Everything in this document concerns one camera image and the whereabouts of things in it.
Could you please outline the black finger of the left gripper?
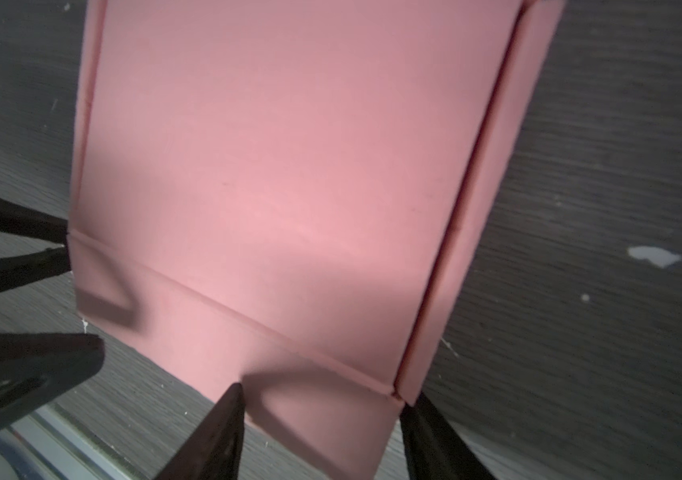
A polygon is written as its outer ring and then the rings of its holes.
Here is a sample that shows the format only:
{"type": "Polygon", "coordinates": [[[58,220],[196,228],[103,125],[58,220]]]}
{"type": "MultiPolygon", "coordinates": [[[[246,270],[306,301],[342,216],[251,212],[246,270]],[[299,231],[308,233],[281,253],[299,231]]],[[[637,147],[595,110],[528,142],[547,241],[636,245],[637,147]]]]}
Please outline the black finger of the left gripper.
{"type": "Polygon", "coordinates": [[[67,221],[0,198],[0,293],[71,271],[67,221]]]}

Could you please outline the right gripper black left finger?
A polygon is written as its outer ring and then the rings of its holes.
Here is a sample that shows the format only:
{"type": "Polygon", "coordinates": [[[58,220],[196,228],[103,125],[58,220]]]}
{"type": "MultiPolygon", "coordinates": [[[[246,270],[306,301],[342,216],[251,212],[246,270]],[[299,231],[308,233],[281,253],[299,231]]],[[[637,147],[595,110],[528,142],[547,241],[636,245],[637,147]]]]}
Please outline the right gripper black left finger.
{"type": "Polygon", "coordinates": [[[155,479],[237,480],[244,417],[243,386],[233,383],[155,479]]]}

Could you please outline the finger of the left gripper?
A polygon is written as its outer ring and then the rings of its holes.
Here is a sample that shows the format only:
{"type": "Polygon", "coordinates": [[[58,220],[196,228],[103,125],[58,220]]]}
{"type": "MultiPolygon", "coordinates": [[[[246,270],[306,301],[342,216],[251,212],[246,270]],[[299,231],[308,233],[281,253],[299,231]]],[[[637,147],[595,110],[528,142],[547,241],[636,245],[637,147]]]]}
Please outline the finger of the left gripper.
{"type": "Polygon", "coordinates": [[[94,334],[0,334],[0,430],[96,375],[104,359],[94,334]]]}

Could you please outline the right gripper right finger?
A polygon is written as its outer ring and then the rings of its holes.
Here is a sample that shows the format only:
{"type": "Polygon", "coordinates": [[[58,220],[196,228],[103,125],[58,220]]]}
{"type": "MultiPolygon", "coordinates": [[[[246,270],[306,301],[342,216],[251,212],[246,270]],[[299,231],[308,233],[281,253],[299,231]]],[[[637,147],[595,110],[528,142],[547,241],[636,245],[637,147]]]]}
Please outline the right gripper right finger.
{"type": "Polygon", "coordinates": [[[496,480],[424,393],[405,405],[400,427],[410,479],[496,480]]]}

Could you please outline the pink cardboard box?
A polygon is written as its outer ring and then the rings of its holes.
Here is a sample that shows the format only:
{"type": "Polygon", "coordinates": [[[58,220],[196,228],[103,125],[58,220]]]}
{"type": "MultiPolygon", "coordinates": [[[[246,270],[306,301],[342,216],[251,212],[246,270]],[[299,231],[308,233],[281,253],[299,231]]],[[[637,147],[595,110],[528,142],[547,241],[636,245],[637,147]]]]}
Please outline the pink cardboard box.
{"type": "Polygon", "coordinates": [[[421,391],[560,1],[91,1],[79,314],[333,479],[421,391]]]}

